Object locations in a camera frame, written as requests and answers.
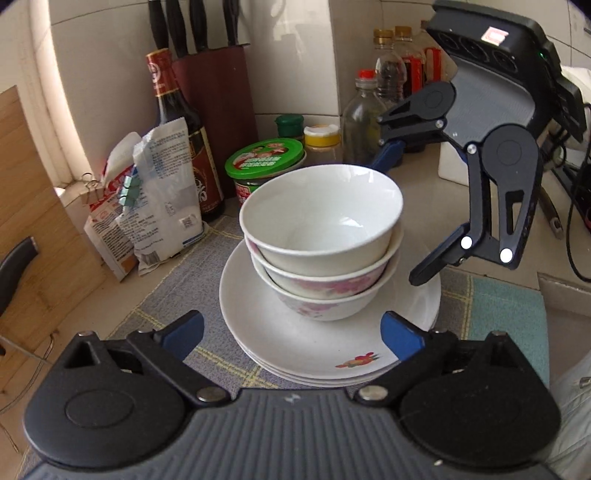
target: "soy sauce bottle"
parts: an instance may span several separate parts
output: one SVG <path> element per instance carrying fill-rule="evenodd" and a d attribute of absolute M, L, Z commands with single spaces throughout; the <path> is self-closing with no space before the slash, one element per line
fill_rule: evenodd
<path fill-rule="evenodd" d="M 159 124 L 184 117 L 189 129 L 189 146 L 201 216 L 206 222 L 219 217 L 226 207 L 207 133 L 198 111 L 185 100 L 174 75 L 170 50 L 162 48 L 146 55 L 158 101 Z"/>

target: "maroon knife block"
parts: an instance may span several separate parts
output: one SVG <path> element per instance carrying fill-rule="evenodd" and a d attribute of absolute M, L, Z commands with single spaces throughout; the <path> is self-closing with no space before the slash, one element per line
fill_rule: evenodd
<path fill-rule="evenodd" d="M 235 197 L 226 160 L 258 142 L 244 47 L 189 55 L 175 61 L 173 70 L 184 97 L 203 121 L 224 195 Z"/>

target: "plaid cloth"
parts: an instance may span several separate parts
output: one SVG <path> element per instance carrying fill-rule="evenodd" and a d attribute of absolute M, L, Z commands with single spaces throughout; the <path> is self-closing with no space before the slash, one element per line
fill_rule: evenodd
<path fill-rule="evenodd" d="M 187 311 L 203 313 L 205 335 L 185 363 L 235 395 L 240 388 L 310 388 L 278 378 L 255 364 L 226 327 L 218 302 L 222 270 L 243 235 L 236 218 L 222 216 L 185 254 L 143 302 L 111 334 L 119 339 L 137 329 L 161 329 Z M 540 292 L 446 268 L 436 329 L 462 339 L 483 339 L 491 330 L 509 332 L 540 377 L 548 383 L 548 337 Z M 25 456 L 21 475 L 38 457 Z"/>

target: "stack of bowls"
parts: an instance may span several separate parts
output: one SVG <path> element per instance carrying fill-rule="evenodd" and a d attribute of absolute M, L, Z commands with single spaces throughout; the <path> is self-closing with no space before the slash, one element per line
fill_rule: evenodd
<path fill-rule="evenodd" d="M 394 275 L 402 193 L 365 167 L 296 170 L 260 187 L 240 224 L 253 265 L 290 309 L 315 320 L 362 310 Z"/>

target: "dark green cap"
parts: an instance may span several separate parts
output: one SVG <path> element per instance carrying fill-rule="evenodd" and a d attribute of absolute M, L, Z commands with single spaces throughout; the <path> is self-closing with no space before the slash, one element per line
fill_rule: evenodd
<path fill-rule="evenodd" d="M 226 173 L 236 180 L 261 179 L 295 165 L 303 156 L 304 145 L 293 138 L 264 140 L 234 153 L 226 162 Z"/>
<path fill-rule="evenodd" d="M 296 113 L 288 113 L 275 118 L 280 137 L 300 138 L 304 136 L 304 117 Z"/>

